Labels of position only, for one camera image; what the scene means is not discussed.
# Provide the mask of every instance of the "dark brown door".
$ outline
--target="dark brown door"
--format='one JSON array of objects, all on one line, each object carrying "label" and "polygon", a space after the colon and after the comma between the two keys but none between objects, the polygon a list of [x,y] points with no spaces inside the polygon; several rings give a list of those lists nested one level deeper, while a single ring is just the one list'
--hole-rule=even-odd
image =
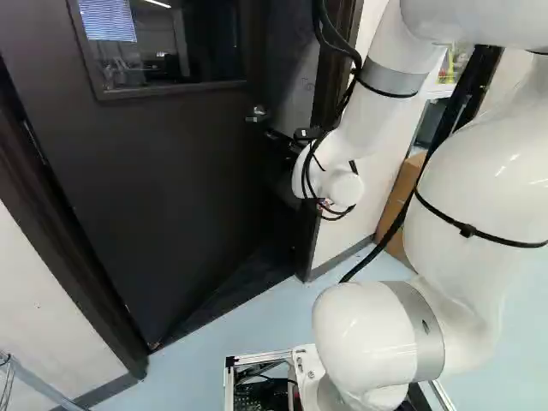
[{"label": "dark brown door", "polygon": [[146,341],[256,246],[261,1],[8,0],[0,52]]}]

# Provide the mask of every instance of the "white wall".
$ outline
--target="white wall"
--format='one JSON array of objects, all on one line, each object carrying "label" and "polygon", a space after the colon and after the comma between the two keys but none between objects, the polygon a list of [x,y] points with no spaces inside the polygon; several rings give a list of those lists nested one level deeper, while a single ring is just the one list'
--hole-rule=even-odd
[{"label": "white wall", "polygon": [[[70,398],[127,372],[0,203],[0,348]],[[0,375],[0,384],[4,381]],[[9,411],[56,404],[15,381]]]},{"label": "white wall", "polygon": [[[369,50],[387,3],[388,0],[364,0],[356,41],[356,48],[362,56],[366,56]],[[313,268],[375,232],[425,104],[426,99],[421,96],[409,102],[407,109],[393,119],[381,149],[371,158],[356,162],[366,184],[366,195],[345,218],[337,222],[322,221],[314,250]]]}]

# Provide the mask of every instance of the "silver band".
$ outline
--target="silver band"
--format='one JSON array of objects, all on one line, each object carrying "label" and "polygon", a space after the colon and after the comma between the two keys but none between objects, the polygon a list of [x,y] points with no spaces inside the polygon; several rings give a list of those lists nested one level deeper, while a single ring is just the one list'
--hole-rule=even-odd
[{"label": "silver band", "polygon": [[402,303],[414,329],[417,344],[417,373],[413,382],[438,378],[445,365],[444,336],[425,298],[403,281],[383,282]]},{"label": "silver band", "polygon": [[428,73],[411,74],[381,66],[367,58],[360,72],[360,80],[371,89],[395,96],[414,96],[422,87]]}]

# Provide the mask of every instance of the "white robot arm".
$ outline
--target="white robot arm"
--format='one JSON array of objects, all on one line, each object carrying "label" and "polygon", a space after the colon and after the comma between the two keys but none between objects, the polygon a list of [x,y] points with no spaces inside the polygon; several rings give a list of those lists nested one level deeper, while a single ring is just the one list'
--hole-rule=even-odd
[{"label": "white robot arm", "polygon": [[[340,284],[316,301],[313,328],[325,378],[354,410],[395,409],[408,383],[488,360],[507,288],[522,274],[521,262],[547,243],[546,15],[541,0],[390,0],[363,85],[315,152],[325,171],[311,163],[314,190],[349,206],[364,184],[341,164],[375,153],[384,125],[420,90],[443,44],[537,55],[505,105],[462,128],[426,165],[404,225],[404,247],[419,275],[408,283]],[[294,171],[298,196],[306,155]]]}]

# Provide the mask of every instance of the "floor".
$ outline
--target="floor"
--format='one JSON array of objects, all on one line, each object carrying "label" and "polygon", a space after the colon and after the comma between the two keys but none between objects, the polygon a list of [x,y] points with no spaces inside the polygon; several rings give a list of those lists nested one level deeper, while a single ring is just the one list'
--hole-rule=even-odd
[{"label": "floor", "polygon": [[[366,250],[313,283],[302,284],[294,277],[288,278],[157,352],[151,357],[144,382],[99,404],[94,410],[221,410],[224,358],[312,343],[314,300],[360,260]],[[404,279],[412,275],[391,256],[381,254],[356,279]]]},{"label": "floor", "polygon": [[[151,357],[146,380],[95,407],[94,411],[223,409],[223,362],[227,355],[253,354],[313,342],[311,310],[369,248],[310,284],[293,277]],[[548,247],[524,267],[509,292],[504,328],[495,358],[474,372],[442,383],[458,411],[538,409],[548,403]],[[413,272],[381,253],[356,280],[402,280]],[[433,411],[440,408],[432,393]]]}]

